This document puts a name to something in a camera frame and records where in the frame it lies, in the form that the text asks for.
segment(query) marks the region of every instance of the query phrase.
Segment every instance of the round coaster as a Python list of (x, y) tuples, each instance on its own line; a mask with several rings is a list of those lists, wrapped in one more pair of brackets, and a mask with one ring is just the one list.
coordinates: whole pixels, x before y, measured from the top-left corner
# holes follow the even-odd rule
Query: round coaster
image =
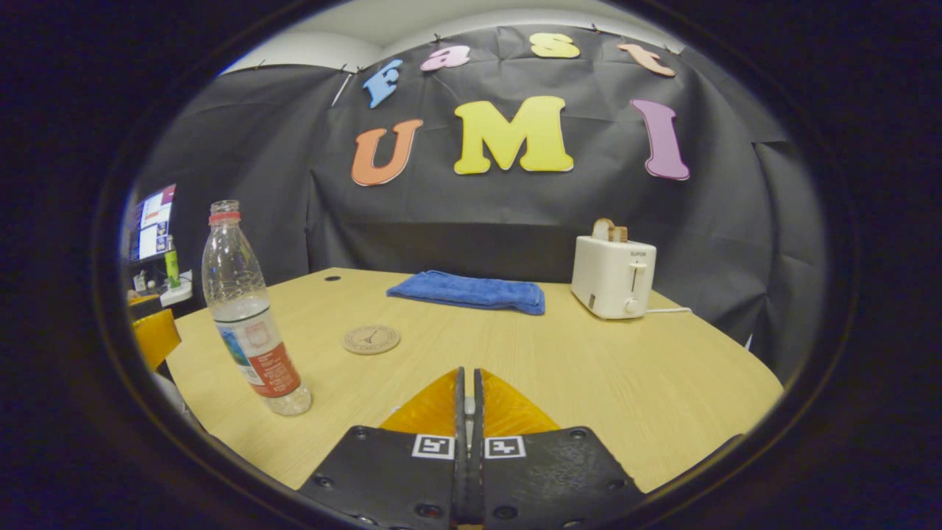
[(344, 336), (344, 348), (360, 356), (388, 352), (399, 344), (399, 333), (384, 325), (364, 325)]

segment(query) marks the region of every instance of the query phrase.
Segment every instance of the letter m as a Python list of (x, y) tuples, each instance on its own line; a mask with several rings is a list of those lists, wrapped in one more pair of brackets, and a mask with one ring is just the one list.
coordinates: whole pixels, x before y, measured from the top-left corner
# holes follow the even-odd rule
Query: letter m
[(465, 103), (455, 108), (464, 123), (462, 157), (455, 162), (457, 174), (479, 174), (491, 168), (484, 157), (484, 143), (503, 170), (508, 170), (524, 140), (527, 152), (520, 167), (527, 171), (565, 172), (573, 169), (573, 159), (562, 145), (560, 111), (562, 98), (533, 96), (524, 100), (512, 122), (507, 122), (489, 101)]

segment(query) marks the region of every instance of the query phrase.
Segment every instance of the desk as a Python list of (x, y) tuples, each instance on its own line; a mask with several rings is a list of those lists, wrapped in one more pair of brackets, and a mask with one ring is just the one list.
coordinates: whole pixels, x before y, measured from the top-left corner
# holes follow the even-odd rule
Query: desk
[(183, 302), (193, 297), (193, 271), (186, 271), (180, 274), (180, 287), (176, 289), (167, 289), (160, 295), (160, 303), (164, 307), (172, 306), (177, 302)]
[[(338, 275), (340, 280), (324, 278)], [(354, 424), (378, 426), (442, 374), (484, 368), (561, 427), (586, 425), (650, 491), (748, 431), (782, 392), (739, 344), (691, 313), (631, 321), (594, 317), (567, 284), (540, 284), (546, 313), (442, 306), (386, 296), (408, 274), (329, 269), (269, 288), (272, 312), (314, 393), (306, 413), (273, 414), (236, 369), (208, 310), (176, 321), (167, 358), (206, 429), (263, 472), (297, 489)], [(651, 308), (676, 307), (652, 293)], [(402, 341), (378, 356), (341, 346), (365, 324)]]

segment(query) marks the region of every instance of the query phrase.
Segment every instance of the folded towel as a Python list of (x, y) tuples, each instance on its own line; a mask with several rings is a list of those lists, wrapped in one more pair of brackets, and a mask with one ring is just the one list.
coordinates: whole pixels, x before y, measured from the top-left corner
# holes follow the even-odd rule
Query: folded towel
[(546, 311), (543, 290), (534, 283), (465, 278), (438, 271), (416, 274), (386, 295), (477, 309), (516, 309), (528, 315)]

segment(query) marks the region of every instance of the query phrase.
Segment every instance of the black fabric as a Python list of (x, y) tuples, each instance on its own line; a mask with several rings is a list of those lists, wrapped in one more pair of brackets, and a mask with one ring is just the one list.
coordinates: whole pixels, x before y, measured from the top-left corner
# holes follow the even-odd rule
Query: black fabric
[[(528, 37), (537, 32), (569, 36), (580, 56), (534, 57)], [(659, 53), (676, 76), (649, 72), (616, 47), (622, 42)], [(432, 51), (456, 44), (471, 47), (467, 64), (419, 69)], [(363, 84), (393, 58), (403, 60), (397, 89), (371, 109)], [(290, 66), (217, 79), (148, 168), (161, 175), (149, 187), (178, 183), (180, 218), (171, 225), (205, 226), (212, 200), (242, 200), (269, 284), (332, 266), (568, 282), (576, 236), (608, 217), (658, 248), (655, 290), (739, 343), (752, 337), (752, 351), (783, 381), (810, 347), (826, 278), (810, 172), (756, 99), (692, 50), (674, 55), (567, 26), (496, 27), (379, 61), (338, 96), (346, 76)], [(486, 174), (454, 173), (463, 137), (457, 106), (490, 101), (510, 120), (538, 95), (565, 100), (560, 121), (572, 171), (527, 172), (521, 150), (507, 171), (494, 163)], [(650, 148), (629, 104), (635, 98), (676, 112), (689, 180), (646, 172)], [(415, 118), (424, 123), (404, 171), (380, 186), (353, 182), (356, 137), (389, 131), (374, 160), (382, 166), (395, 145), (392, 127)], [(185, 249), (174, 232), (184, 269), (198, 270), (205, 234), (200, 228)]]
[(307, 224), (310, 151), (345, 75), (314, 66), (242, 70), (218, 77), (181, 112), (145, 165), (142, 193), (176, 183), (171, 231), (180, 271), (193, 271), (205, 307), (203, 247), (209, 206), (236, 199), (242, 229), (269, 285), (310, 271)]

